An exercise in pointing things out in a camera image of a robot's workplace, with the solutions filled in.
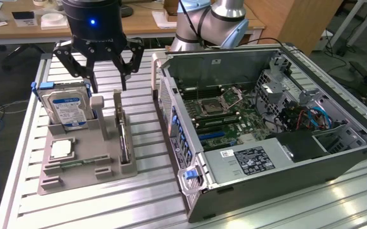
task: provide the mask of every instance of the motherboard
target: motherboard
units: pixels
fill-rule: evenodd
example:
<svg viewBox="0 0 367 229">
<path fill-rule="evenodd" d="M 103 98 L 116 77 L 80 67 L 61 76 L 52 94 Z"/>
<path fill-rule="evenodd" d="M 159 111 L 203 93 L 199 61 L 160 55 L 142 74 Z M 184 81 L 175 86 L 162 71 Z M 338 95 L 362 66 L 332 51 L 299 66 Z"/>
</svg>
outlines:
<svg viewBox="0 0 367 229">
<path fill-rule="evenodd" d="M 264 140 L 271 131 L 236 86 L 182 93 L 204 151 Z"/>
</svg>

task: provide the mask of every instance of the hard drive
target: hard drive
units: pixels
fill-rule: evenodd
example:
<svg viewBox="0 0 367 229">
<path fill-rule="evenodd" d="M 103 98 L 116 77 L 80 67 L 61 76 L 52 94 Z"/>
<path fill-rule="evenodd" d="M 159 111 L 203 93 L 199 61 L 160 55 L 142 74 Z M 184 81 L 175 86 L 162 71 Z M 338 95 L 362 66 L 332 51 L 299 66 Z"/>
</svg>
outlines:
<svg viewBox="0 0 367 229">
<path fill-rule="evenodd" d="M 95 119 L 89 105 L 89 86 L 84 83 L 41 83 L 37 95 L 51 124 L 63 124 L 65 130 L 87 128 L 87 120 Z"/>
</svg>

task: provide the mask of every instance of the floor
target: floor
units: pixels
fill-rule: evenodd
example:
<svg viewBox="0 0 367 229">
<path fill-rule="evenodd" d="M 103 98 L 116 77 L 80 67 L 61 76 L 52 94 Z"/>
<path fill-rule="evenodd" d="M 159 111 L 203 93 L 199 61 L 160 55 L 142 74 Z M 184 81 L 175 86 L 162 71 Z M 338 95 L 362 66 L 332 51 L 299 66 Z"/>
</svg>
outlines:
<svg viewBox="0 0 367 229">
<path fill-rule="evenodd" d="M 339 17 L 335 17 L 328 29 L 335 32 L 340 26 L 347 14 L 342 14 Z M 343 34 L 343 38 L 350 35 L 352 28 L 359 23 L 358 20 L 354 20 L 347 31 Z M 344 43 L 340 39 L 334 50 Z M 8 45 L 8 51 L 12 51 L 17 46 Z M 52 50 L 53 44 L 41 44 L 44 50 Z M 348 52 L 343 59 L 346 61 L 358 61 L 367 68 L 367 29 L 355 44 L 355 53 Z M 0 61 L 7 55 L 8 52 L 0 52 Z M 37 66 L 39 66 L 40 54 L 35 50 L 27 50 L 12 62 L 15 66 L 11 72 L 4 72 L 0 65 L 0 105 L 11 103 L 13 101 L 25 100 L 29 98 L 31 94 L 31 82 L 33 81 Z M 342 65 L 342 61 L 328 57 L 322 52 L 314 52 L 311 54 L 311 59 L 318 63 L 318 65 L 327 71 L 331 68 Z M 352 73 L 348 71 L 348 66 L 339 68 L 332 71 L 332 74 L 338 77 L 344 77 L 346 79 L 351 78 Z M 17 104 L 7 111 L 16 111 L 24 109 L 27 104 Z M 9 168 L 12 163 L 12 158 L 15 154 L 16 142 L 20 134 L 21 122 L 24 119 L 25 113 L 7 114 L 4 117 L 4 130 L 0 132 L 0 199 L 4 190 L 4 184 L 7 182 Z"/>
</svg>

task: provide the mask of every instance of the robotic arm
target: robotic arm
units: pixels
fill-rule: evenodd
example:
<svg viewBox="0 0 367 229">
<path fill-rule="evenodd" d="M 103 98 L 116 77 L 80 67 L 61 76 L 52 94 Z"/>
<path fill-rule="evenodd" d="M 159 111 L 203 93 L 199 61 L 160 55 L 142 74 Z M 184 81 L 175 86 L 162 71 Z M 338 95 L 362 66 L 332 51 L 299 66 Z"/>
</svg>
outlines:
<svg viewBox="0 0 367 229">
<path fill-rule="evenodd" d="M 139 71 L 144 53 L 140 38 L 128 39 L 123 33 L 122 0 L 63 0 L 64 10 L 72 32 L 72 40 L 59 43 L 53 53 L 73 77 L 83 77 L 97 93 L 95 79 L 95 62 L 112 61 L 122 74 L 123 90 L 131 73 Z M 87 58 L 83 66 L 71 54 L 76 49 Z M 132 58 L 126 63 L 122 52 L 126 48 L 132 51 Z"/>
<path fill-rule="evenodd" d="M 210 0 L 180 0 L 171 51 L 200 50 L 199 37 L 224 49 L 235 48 L 247 28 L 244 0 L 218 0 L 212 5 Z"/>
</svg>

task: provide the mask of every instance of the power supply label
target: power supply label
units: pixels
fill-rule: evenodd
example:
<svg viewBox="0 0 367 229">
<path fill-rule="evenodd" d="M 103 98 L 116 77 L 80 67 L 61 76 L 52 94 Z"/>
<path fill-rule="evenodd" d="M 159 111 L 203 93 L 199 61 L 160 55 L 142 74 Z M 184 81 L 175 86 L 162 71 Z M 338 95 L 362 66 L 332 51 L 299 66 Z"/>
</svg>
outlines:
<svg viewBox="0 0 367 229">
<path fill-rule="evenodd" d="M 267 171 L 275 165 L 262 146 L 234 153 L 246 175 Z"/>
</svg>

